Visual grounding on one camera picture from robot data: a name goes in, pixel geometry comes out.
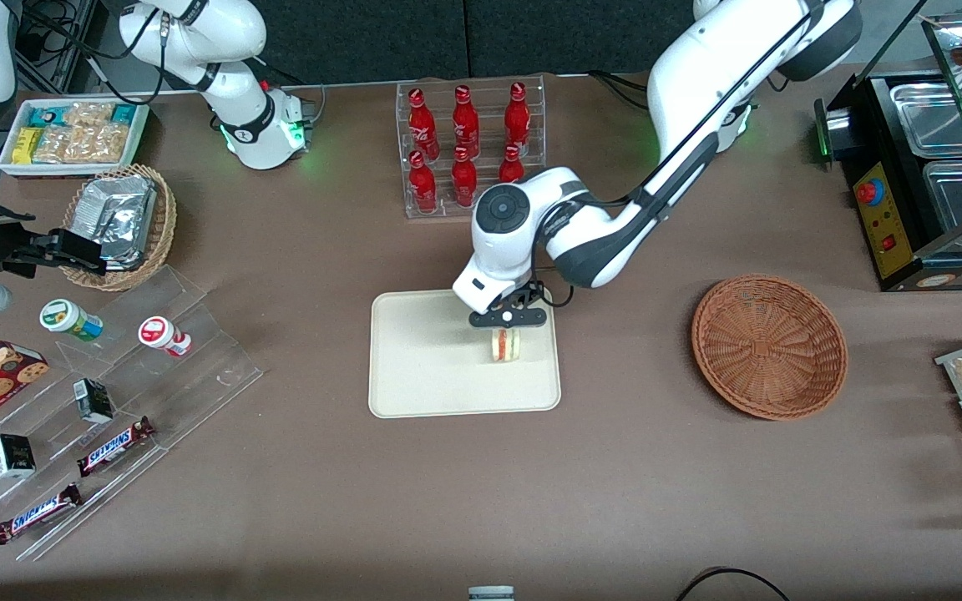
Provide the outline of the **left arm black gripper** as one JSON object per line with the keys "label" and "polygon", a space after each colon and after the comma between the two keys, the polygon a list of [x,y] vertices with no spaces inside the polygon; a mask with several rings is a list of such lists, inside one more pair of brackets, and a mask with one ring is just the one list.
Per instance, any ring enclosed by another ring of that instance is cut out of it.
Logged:
{"label": "left arm black gripper", "polygon": [[[508,290],[494,300],[494,311],[526,311],[534,303],[544,300],[546,293],[541,282],[525,282],[514,290]],[[524,354],[529,339],[529,328],[520,331],[520,354]],[[491,355],[497,355],[497,328],[491,330]]]}

